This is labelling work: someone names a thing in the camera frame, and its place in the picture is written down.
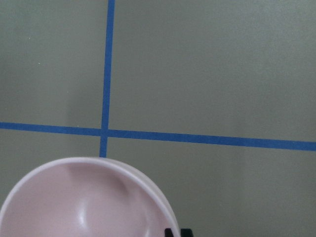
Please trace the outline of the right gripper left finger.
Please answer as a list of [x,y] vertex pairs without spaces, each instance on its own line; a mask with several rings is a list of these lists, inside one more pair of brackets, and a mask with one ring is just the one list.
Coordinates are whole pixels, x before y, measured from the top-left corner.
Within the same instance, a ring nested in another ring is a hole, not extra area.
[[172,230],[170,228],[166,228],[164,230],[164,236],[165,237],[174,237],[173,232],[172,232]]

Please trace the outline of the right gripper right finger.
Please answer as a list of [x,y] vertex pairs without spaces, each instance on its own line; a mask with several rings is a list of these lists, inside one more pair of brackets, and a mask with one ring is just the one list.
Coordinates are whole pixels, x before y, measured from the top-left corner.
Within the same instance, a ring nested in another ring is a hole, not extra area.
[[180,234],[181,237],[193,237],[192,229],[181,229]]

